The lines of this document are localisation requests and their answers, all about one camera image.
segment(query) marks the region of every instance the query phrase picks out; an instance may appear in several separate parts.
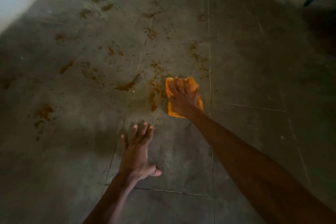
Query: floor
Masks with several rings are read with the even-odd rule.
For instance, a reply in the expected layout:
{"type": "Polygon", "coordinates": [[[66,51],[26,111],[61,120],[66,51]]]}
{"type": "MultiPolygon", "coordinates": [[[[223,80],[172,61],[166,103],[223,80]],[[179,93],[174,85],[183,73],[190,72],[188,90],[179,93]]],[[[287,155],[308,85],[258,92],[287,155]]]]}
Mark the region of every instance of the floor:
{"type": "Polygon", "coordinates": [[[0,222],[80,224],[117,173],[120,134],[145,120],[163,175],[137,184],[120,223],[263,223],[197,129],[167,115],[173,75],[336,210],[336,60],[315,41],[273,0],[37,0],[0,37],[0,222]]]}

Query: orange cloth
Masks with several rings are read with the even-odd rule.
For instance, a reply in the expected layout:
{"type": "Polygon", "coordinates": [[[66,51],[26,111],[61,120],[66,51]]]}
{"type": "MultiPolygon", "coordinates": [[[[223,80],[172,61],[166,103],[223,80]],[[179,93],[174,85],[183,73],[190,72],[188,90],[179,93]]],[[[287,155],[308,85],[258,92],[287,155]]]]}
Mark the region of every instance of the orange cloth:
{"type": "MultiPolygon", "coordinates": [[[[182,85],[184,87],[184,82],[183,82],[184,79],[179,78],[179,80],[182,82],[182,85]]],[[[194,78],[192,78],[192,77],[188,77],[187,80],[190,84],[191,92],[194,93],[199,88],[199,85],[195,82],[194,78]]],[[[174,82],[174,84],[175,84],[174,78],[172,78],[172,77],[166,78],[166,93],[167,93],[167,96],[173,96],[174,94],[171,92],[171,90],[169,88],[169,82],[174,82]]],[[[203,111],[203,102],[202,102],[202,99],[201,99],[200,96],[198,96],[198,98],[197,98],[197,108],[203,111]]],[[[170,116],[173,116],[173,117],[185,118],[183,116],[180,116],[177,112],[173,111],[173,108],[171,107],[170,102],[168,102],[168,114],[170,116]]]]}

